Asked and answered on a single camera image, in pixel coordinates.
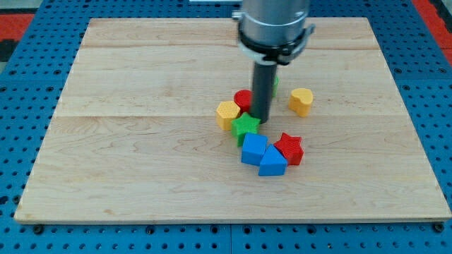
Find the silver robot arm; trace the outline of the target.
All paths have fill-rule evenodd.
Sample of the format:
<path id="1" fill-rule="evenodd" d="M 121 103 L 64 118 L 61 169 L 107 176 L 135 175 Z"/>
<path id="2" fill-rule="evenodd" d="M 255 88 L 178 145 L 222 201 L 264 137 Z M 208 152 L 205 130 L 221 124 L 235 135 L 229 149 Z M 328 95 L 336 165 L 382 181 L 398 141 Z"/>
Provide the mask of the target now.
<path id="1" fill-rule="evenodd" d="M 287 66 L 307 45 L 315 26 L 305 27 L 310 0 L 243 0 L 232 12 L 238 46 L 254 62 L 252 117 L 267 122 L 278 66 Z"/>

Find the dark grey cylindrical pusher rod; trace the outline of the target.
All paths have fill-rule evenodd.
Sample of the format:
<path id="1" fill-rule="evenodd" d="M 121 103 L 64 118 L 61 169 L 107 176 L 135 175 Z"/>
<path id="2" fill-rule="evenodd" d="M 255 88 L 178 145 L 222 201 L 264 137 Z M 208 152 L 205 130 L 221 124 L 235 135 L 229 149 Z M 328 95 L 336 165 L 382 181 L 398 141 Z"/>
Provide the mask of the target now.
<path id="1" fill-rule="evenodd" d="M 276 72 L 276 65 L 254 63 L 250 114 L 261 123 L 269 119 Z"/>

